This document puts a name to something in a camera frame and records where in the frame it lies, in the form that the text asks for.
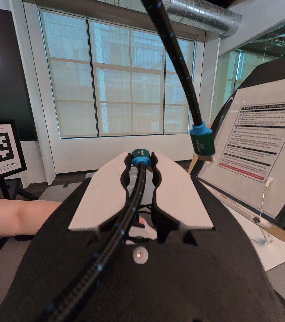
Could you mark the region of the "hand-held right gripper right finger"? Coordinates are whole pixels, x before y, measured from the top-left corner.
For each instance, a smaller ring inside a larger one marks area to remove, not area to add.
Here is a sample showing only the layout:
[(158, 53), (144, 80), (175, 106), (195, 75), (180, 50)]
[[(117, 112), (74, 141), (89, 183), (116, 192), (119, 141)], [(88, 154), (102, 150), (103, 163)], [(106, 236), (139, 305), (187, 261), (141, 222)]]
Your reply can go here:
[(212, 229), (213, 223), (188, 172), (159, 151), (153, 156), (153, 184), (158, 209), (186, 228)]

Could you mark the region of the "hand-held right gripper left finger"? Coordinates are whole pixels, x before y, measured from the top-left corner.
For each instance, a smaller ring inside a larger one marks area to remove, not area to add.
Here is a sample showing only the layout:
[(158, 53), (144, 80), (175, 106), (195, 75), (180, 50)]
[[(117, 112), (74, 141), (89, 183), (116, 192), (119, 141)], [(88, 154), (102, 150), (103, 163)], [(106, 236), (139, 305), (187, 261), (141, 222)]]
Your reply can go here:
[(101, 167), (92, 176), (68, 229), (100, 232), (116, 219), (129, 200), (130, 169), (127, 152)]

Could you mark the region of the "person's left forearm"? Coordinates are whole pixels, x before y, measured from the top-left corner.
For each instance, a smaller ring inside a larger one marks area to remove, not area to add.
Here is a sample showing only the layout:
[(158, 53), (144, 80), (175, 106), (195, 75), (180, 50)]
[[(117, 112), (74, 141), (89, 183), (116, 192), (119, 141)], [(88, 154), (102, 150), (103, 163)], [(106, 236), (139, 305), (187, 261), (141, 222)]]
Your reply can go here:
[(36, 235), (60, 204), (42, 200), (0, 199), (0, 237)]

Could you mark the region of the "laminated instruction sheet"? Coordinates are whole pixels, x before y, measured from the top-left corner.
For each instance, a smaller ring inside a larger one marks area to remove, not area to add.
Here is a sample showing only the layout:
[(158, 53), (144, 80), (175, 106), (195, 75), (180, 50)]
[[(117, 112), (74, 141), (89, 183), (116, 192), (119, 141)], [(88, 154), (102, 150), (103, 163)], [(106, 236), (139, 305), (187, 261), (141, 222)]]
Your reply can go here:
[(285, 79), (238, 89), (199, 178), (275, 218), (285, 206)]

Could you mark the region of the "white tethered pin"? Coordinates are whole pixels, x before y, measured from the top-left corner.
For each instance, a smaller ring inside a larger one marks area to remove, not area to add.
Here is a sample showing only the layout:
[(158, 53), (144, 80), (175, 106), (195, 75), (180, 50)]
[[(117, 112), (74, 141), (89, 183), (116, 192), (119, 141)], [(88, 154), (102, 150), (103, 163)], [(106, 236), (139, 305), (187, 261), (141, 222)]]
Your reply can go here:
[(253, 222), (255, 224), (259, 224), (261, 222), (261, 218), (262, 218), (262, 211), (263, 211), (263, 204), (264, 204), (264, 198), (265, 198), (265, 192), (266, 190), (269, 188), (269, 185), (273, 182), (273, 178), (272, 177), (268, 177), (266, 182), (265, 182), (265, 186), (264, 186), (264, 190), (262, 193), (262, 200), (261, 200), (261, 208), (260, 208), (260, 214), (258, 217), (254, 217), (253, 218)]

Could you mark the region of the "black sign stand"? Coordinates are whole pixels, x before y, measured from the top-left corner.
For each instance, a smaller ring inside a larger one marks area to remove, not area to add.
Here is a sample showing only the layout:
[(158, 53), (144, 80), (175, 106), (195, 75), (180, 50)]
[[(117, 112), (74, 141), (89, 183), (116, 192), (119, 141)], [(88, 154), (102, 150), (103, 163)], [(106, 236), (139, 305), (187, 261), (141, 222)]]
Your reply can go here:
[(4, 177), (0, 177), (0, 190), (4, 199), (7, 200), (16, 200), (18, 195), (30, 201), (39, 199), (39, 197), (23, 189), (21, 178), (5, 179)]

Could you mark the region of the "white marker sign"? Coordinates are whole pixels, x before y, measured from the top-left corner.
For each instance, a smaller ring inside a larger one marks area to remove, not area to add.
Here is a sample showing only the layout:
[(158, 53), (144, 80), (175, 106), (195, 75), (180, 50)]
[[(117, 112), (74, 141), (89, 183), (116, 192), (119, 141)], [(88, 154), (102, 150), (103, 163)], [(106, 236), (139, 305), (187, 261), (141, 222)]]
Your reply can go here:
[(0, 178), (27, 169), (14, 120), (0, 120)]

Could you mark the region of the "large gridded window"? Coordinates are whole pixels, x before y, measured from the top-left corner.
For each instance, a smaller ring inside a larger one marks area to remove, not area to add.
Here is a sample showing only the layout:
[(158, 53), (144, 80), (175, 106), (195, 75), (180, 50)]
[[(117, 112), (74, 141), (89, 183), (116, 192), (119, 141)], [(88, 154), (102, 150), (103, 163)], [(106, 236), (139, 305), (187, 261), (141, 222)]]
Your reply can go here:
[(60, 139), (187, 134), (187, 99), (155, 32), (38, 12)]

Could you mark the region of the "large black wall screen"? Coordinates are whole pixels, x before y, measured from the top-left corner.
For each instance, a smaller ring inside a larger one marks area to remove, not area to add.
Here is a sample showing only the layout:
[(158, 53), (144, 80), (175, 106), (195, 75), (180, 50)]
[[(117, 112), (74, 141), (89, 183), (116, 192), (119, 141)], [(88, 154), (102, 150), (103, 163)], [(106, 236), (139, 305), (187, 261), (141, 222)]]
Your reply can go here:
[(13, 17), (0, 9), (0, 120), (14, 120), (20, 140), (37, 140)]

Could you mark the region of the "silver spiral air duct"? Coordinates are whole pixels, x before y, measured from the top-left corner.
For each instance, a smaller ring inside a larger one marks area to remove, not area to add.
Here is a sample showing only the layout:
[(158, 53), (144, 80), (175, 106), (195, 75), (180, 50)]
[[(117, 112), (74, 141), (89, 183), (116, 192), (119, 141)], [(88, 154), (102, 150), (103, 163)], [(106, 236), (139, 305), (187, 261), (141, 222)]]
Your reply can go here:
[(173, 22), (219, 34), (233, 36), (242, 22), (242, 15), (204, 0), (163, 1)]

